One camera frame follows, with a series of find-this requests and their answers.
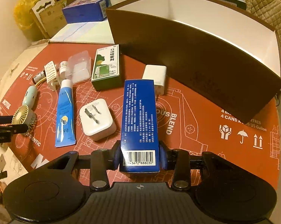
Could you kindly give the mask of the light blue handheld fan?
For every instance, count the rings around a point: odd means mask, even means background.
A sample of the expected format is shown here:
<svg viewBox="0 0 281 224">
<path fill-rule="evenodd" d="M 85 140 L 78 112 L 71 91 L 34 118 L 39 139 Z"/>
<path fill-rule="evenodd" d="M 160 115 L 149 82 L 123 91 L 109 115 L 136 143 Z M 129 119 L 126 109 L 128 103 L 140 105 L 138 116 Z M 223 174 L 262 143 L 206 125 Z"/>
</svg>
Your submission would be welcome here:
<svg viewBox="0 0 281 224">
<path fill-rule="evenodd" d="M 32 110 L 37 98 L 38 89 L 31 85 L 28 87 L 22 105 L 16 110 L 12 118 L 12 124 L 25 124 L 28 126 L 28 132 L 33 129 L 36 124 L 36 114 Z"/>
</svg>

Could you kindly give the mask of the white plug adapter cube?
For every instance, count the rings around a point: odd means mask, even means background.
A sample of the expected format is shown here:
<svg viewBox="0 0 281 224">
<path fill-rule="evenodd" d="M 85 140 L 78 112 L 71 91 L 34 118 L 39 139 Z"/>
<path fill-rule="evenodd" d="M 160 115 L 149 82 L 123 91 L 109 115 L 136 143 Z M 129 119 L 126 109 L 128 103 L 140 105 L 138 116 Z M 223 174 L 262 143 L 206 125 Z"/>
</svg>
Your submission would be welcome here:
<svg viewBox="0 0 281 224">
<path fill-rule="evenodd" d="M 84 105 L 79 112 L 83 132 L 93 141 L 99 141 L 115 133 L 117 127 L 104 99 Z"/>
</svg>

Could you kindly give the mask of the tall blue medicine box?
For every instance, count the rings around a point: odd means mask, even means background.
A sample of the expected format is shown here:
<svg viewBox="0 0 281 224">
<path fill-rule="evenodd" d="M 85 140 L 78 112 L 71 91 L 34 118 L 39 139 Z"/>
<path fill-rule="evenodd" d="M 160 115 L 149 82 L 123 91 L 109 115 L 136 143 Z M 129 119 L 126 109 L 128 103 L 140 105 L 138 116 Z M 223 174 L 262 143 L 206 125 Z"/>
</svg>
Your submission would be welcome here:
<svg viewBox="0 0 281 224">
<path fill-rule="evenodd" d="M 121 172 L 154 173 L 160 171 L 153 80 L 131 79 L 125 81 L 121 152 Z"/>
</svg>

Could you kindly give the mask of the blue white cream tube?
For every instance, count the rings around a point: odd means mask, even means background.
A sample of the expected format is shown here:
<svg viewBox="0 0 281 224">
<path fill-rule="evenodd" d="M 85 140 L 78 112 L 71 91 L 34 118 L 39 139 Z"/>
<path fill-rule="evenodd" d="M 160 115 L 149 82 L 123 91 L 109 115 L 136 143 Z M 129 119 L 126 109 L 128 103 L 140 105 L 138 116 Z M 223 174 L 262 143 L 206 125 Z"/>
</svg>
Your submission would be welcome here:
<svg viewBox="0 0 281 224">
<path fill-rule="evenodd" d="M 73 82 L 64 79 L 57 100 L 55 147 L 67 147 L 75 143 Z"/>
</svg>

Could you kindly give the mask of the small white pill bottle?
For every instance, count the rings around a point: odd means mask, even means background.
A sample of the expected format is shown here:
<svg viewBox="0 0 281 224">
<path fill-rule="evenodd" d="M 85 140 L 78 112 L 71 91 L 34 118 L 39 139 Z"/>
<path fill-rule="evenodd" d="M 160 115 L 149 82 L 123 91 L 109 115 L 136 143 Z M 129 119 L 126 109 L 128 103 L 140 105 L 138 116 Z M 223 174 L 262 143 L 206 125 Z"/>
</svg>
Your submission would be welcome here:
<svg viewBox="0 0 281 224">
<path fill-rule="evenodd" d="M 65 79 L 66 77 L 67 65 L 68 65 L 67 61 L 61 61 L 59 64 L 59 76 L 62 79 Z"/>
</svg>

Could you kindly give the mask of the green white spray box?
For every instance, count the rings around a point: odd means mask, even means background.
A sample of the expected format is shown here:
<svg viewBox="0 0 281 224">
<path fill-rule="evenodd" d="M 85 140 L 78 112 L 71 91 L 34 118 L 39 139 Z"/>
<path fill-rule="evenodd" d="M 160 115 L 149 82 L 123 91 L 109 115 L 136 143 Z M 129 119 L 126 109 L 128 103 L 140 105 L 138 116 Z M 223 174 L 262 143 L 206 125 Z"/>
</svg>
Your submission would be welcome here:
<svg viewBox="0 0 281 224">
<path fill-rule="evenodd" d="M 119 45 L 96 50 L 91 83 L 96 91 L 122 86 Z"/>
</svg>

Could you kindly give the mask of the white wall charger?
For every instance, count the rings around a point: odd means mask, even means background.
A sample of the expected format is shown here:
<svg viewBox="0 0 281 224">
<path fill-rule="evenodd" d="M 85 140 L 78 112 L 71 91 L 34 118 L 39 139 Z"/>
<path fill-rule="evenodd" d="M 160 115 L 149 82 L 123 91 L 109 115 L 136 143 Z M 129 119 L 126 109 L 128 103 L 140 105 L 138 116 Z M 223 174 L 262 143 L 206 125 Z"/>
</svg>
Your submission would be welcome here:
<svg viewBox="0 0 281 224">
<path fill-rule="evenodd" d="M 155 95 L 164 95 L 167 67 L 161 65 L 146 65 L 142 79 L 154 81 Z"/>
</svg>

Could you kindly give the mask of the red printed cardboard mat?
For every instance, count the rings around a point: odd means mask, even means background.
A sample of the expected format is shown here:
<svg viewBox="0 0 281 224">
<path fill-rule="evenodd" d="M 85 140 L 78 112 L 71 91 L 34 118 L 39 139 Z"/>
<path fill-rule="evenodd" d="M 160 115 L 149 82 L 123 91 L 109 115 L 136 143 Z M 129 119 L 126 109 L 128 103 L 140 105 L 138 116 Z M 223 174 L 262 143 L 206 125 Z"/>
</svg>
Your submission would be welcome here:
<svg viewBox="0 0 281 224">
<path fill-rule="evenodd" d="M 0 115 L 12 115 L 22 104 L 32 78 L 46 63 L 59 63 L 87 51 L 94 57 L 99 45 L 50 43 L 25 50 L 0 82 Z M 88 155 L 111 148 L 120 139 L 116 131 L 98 142 L 83 133 L 76 121 L 76 144 L 56 148 L 55 123 L 58 92 L 43 83 L 34 105 L 36 126 L 27 135 L 16 135 L 6 157 L 7 181 L 74 150 Z M 166 92 L 157 99 L 158 137 L 170 148 L 193 155 L 211 151 L 277 187 L 279 178 L 280 128 L 276 103 L 271 100 L 249 123 L 228 112 L 174 79 L 167 79 Z"/>
</svg>

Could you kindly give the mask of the clear plastic case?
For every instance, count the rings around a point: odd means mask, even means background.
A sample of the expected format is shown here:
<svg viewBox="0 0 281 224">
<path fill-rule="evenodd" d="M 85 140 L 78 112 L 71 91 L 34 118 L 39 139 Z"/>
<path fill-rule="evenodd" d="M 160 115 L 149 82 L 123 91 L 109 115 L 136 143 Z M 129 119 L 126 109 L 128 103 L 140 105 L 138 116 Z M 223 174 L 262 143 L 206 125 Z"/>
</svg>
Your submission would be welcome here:
<svg viewBox="0 0 281 224">
<path fill-rule="evenodd" d="M 91 57 L 88 51 L 77 53 L 67 60 L 66 79 L 72 81 L 73 84 L 89 80 Z"/>
</svg>

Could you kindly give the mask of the yellow plastic bag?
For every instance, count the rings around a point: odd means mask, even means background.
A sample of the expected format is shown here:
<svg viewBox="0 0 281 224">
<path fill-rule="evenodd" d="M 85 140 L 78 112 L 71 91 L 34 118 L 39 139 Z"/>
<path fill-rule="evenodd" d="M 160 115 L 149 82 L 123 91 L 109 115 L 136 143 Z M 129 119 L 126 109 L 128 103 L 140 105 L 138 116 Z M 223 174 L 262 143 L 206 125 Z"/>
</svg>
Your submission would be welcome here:
<svg viewBox="0 0 281 224">
<path fill-rule="evenodd" d="M 31 9 L 39 0 L 18 0 L 13 10 L 13 18 L 17 27 L 22 31 L 24 36 L 30 41 L 37 41 L 42 38 Z"/>
</svg>

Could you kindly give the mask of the large brown storage box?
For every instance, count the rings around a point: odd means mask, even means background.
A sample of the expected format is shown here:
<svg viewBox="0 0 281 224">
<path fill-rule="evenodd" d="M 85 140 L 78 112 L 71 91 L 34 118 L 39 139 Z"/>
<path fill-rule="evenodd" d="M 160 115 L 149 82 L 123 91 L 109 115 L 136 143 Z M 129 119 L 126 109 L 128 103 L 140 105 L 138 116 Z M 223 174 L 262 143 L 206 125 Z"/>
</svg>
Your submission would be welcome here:
<svg viewBox="0 0 281 224">
<path fill-rule="evenodd" d="M 219 0 L 126 0 L 108 7 L 123 54 L 168 75 L 243 123 L 281 90 L 274 27 Z"/>
</svg>

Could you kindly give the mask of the brown cardboard carton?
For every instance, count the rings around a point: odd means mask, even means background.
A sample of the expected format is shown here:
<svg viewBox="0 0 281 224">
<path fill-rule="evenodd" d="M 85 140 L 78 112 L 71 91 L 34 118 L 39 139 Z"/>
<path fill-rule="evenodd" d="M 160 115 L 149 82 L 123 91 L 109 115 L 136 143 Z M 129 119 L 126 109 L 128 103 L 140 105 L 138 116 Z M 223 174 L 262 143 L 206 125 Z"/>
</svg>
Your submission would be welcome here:
<svg viewBox="0 0 281 224">
<path fill-rule="evenodd" d="M 67 25 L 62 9 L 76 0 L 40 0 L 30 10 L 44 38 L 52 38 Z"/>
</svg>

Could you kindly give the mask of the pastel striped folded cloth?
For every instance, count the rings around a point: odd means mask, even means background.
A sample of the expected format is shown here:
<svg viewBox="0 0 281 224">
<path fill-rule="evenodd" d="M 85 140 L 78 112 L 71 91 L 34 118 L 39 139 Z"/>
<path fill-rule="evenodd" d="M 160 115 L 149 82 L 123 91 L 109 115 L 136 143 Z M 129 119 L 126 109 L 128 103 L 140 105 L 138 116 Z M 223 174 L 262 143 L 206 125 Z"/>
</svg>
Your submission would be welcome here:
<svg viewBox="0 0 281 224">
<path fill-rule="evenodd" d="M 50 43 L 114 44 L 114 39 L 107 19 L 100 22 L 67 24 L 49 41 Z"/>
</svg>

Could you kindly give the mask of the blue puzzle box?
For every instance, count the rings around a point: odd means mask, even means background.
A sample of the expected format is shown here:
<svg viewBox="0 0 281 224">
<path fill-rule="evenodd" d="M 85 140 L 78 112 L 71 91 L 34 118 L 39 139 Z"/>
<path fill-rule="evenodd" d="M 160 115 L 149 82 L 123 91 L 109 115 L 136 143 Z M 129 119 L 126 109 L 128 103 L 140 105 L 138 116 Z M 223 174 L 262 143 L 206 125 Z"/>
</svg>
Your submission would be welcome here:
<svg viewBox="0 0 281 224">
<path fill-rule="evenodd" d="M 76 0 L 62 9 L 68 24 L 104 21 L 109 0 Z"/>
</svg>

